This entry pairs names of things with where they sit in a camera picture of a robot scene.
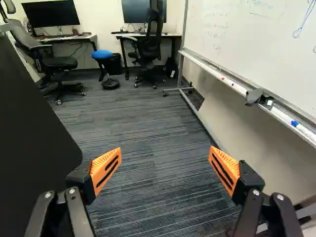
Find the chair base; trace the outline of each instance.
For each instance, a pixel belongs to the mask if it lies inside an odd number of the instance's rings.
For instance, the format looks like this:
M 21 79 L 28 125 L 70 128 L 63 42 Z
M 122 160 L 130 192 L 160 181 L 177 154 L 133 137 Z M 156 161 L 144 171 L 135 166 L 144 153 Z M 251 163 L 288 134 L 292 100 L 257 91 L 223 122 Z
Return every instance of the chair base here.
M 162 72 L 163 70 L 160 68 L 152 68 L 152 69 L 146 69 L 146 70 L 140 71 L 135 79 L 135 84 L 134 84 L 135 88 L 137 88 L 138 84 L 141 83 L 145 79 L 151 83 L 153 89 L 157 89 L 156 82 L 157 82 L 157 79 L 160 78 L 160 76 L 162 77 L 161 81 L 163 83 L 167 82 Z
M 87 92 L 83 91 L 83 84 L 82 83 L 76 83 L 76 84 L 63 84 L 62 82 L 58 82 L 57 87 L 54 90 L 51 90 L 47 93 L 44 93 L 44 97 L 46 97 L 49 94 L 57 93 L 57 96 L 55 97 L 55 103 L 57 105 L 61 105 L 63 103 L 62 98 L 66 94 L 76 94 L 76 95 L 82 95 L 86 96 Z
M 105 90 L 114 90 L 120 87 L 120 83 L 116 79 L 107 79 L 106 81 L 102 82 L 103 89 Z

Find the blue marker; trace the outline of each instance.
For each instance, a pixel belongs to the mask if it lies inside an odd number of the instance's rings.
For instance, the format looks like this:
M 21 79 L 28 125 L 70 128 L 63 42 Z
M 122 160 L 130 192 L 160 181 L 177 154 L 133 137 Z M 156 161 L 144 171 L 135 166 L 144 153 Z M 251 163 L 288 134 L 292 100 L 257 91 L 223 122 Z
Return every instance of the blue marker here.
M 316 134 L 314 134 L 312 131 L 310 131 L 309 129 L 305 128 L 303 125 L 301 125 L 298 121 L 292 121 L 291 125 L 293 127 L 296 127 L 298 130 L 300 130 L 302 133 L 304 133 L 306 136 L 308 136 L 309 138 L 313 139 L 314 141 L 316 141 Z

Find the stool base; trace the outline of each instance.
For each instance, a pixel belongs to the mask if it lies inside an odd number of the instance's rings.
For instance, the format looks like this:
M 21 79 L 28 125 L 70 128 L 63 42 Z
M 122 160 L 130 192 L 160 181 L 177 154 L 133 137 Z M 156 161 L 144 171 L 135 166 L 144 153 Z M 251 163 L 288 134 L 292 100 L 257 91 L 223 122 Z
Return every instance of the stool base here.
M 120 87 L 119 81 L 116 79 L 107 79 L 102 82 L 103 89 L 105 90 L 114 90 Z

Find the whiteboard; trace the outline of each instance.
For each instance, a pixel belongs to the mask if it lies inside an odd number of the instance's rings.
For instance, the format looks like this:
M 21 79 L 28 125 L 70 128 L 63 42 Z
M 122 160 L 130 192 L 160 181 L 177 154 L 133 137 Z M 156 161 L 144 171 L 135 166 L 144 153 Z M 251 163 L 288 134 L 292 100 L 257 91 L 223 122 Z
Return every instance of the whiteboard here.
M 189 0 L 187 48 L 316 121 L 316 0 Z

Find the blue stool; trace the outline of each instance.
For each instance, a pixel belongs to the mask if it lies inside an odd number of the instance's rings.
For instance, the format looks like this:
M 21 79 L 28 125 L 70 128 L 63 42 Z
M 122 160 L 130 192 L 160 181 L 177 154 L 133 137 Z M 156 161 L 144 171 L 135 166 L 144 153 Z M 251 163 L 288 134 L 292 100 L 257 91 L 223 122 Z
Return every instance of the blue stool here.
M 107 62 L 108 62 L 108 59 L 113 57 L 112 52 L 107 51 L 107 50 L 97 50 L 92 53 L 91 57 L 95 59 L 100 65 L 101 75 L 100 75 L 99 81 L 103 81 L 104 76 L 107 77 L 107 79 L 104 82 L 102 82 L 103 89 L 113 90 L 113 89 L 119 88 L 120 86 L 119 81 L 116 79 L 110 78 L 110 75 L 107 71 L 107 64 L 108 64 Z

